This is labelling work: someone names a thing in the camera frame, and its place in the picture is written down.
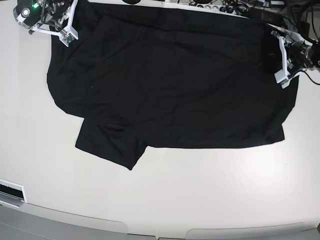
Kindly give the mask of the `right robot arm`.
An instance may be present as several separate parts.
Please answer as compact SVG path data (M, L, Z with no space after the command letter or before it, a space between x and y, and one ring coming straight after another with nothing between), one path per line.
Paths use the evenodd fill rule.
M13 16L16 23L27 29L30 35L41 26L61 32L72 3L72 0L18 0Z

